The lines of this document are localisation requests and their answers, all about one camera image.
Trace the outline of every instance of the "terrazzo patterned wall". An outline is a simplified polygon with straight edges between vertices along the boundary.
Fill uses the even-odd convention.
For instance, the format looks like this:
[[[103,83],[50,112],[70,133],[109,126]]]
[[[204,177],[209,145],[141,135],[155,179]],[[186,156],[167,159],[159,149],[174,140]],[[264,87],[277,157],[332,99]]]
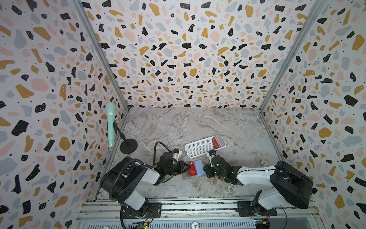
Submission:
[[[257,107],[310,0],[85,0],[129,107]]]
[[[0,3],[3,229],[69,228],[109,156],[105,105],[120,104],[69,4]]]
[[[264,114],[327,228],[366,228],[366,2],[328,1]]]

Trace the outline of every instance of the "black round stand base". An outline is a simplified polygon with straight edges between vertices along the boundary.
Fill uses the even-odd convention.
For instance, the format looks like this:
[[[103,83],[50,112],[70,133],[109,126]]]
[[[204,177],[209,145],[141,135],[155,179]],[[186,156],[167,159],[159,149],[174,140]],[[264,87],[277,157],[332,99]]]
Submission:
[[[137,149],[137,141],[132,138],[127,139],[121,143],[119,149],[123,154],[130,154]]]

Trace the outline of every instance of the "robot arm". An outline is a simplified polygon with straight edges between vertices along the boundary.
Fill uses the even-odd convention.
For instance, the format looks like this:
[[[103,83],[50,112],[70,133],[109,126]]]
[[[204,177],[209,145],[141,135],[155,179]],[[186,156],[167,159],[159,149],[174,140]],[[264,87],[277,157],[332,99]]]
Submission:
[[[209,152],[209,158],[210,165],[203,168],[209,178],[217,176],[233,185],[272,186],[267,191],[258,191],[254,198],[252,207],[259,215],[283,204],[302,209],[309,206],[313,181],[286,162],[278,161],[275,166],[259,168],[231,166],[214,150]]]
[[[102,177],[101,187],[109,193],[109,199],[116,200],[122,207],[131,207],[131,213],[137,218],[144,217],[148,200],[135,188],[140,182],[159,185],[164,182],[166,175],[184,173],[190,166],[182,160],[177,161],[181,154],[178,149],[163,153],[155,168],[127,156]]]

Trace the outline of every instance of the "metal rail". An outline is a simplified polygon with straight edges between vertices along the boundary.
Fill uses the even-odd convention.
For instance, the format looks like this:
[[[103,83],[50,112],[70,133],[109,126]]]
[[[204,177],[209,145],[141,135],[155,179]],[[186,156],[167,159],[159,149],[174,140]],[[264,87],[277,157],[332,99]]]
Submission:
[[[239,197],[204,197],[204,198],[162,198],[149,199],[149,202],[162,203],[161,221],[200,219],[254,219],[264,217],[240,217],[236,212],[237,201],[252,201],[254,196]],[[287,204],[283,206],[288,218],[295,217],[319,217],[319,214],[311,201],[308,209],[298,209]],[[77,222],[104,222],[119,221],[120,204],[115,201],[103,202],[85,202],[77,217]],[[276,209],[278,216],[274,218],[283,218],[284,211],[281,208]]]
[[[86,31],[86,34],[88,35],[89,39],[90,39],[90,42],[92,44],[92,46],[94,47],[98,57],[99,57],[99,60],[103,66],[103,68],[105,69],[105,71],[107,72],[107,75],[108,75],[108,78],[109,78],[109,81],[112,83],[112,87],[114,89],[114,91],[116,92],[117,96],[118,96],[118,99],[120,101],[120,104],[121,106],[123,107],[124,109],[124,113],[128,113],[128,106],[126,104],[126,100],[124,99],[123,97],[123,94],[118,86],[118,83],[116,81],[116,79],[114,78],[114,74],[112,72],[112,69],[111,67],[109,66],[109,63],[108,63],[108,60],[107,58],[105,57],[104,55],[104,52],[97,40],[97,37],[95,35],[95,32],[93,30],[93,27],[86,15],[86,12],[84,10],[84,7],[81,3],[80,0],[72,0],[71,1],[75,10],[76,10],[76,13],[78,14],[79,18],[80,18],[80,22],[81,24],[83,25],[85,31]]]
[[[272,133],[271,133],[271,130],[269,128],[269,125],[268,125],[268,122],[267,120],[264,118],[264,114],[262,111],[259,111],[259,115],[261,116],[261,119],[262,119],[262,122],[264,124],[264,127],[267,131],[267,134],[269,136],[269,139],[271,140],[272,142],[272,145],[277,153],[277,156],[278,158],[281,160],[281,161],[285,161],[285,157],[283,156],[283,154],[281,153],[281,150],[280,148],[278,147],[278,145],[276,144],[276,141],[275,141],[275,138],[273,137]]]
[[[289,67],[290,63],[294,59],[297,51],[301,48],[303,41],[305,40],[306,36],[309,34],[311,27],[317,17],[320,14],[320,11],[323,9],[323,6],[327,0],[316,0],[313,7],[311,8],[307,19],[305,20],[304,26],[302,26],[299,35],[294,42],[293,46],[291,47],[290,51],[288,52],[284,64],[282,65],[281,69],[279,70],[276,78],[272,82],[271,87],[269,88],[266,97],[264,98],[262,105],[260,107],[260,111],[263,112],[265,107],[267,106],[268,102],[272,99],[272,95],[275,93],[280,81],[283,79],[284,75],[286,74],[287,68]]]

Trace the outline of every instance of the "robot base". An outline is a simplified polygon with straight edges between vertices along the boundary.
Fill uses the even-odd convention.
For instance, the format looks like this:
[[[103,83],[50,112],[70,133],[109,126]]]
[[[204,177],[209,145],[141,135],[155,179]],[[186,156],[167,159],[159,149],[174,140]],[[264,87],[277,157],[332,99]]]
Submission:
[[[238,209],[239,216],[276,216],[277,211],[275,209],[265,209],[258,203],[258,198],[262,191],[258,191],[254,197],[254,200],[251,201],[238,201]]]
[[[149,219],[158,219],[160,218],[161,215],[161,203],[148,203],[147,204],[147,213],[149,214]],[[147,218],[147,215],[144,216],[142,215],[140,212],[135,211],[132,207],[125,207],[125,206],[121,206],[121,211],[123,212],[123,218],[124,219],[141,219],[141,217],[143,218]]]

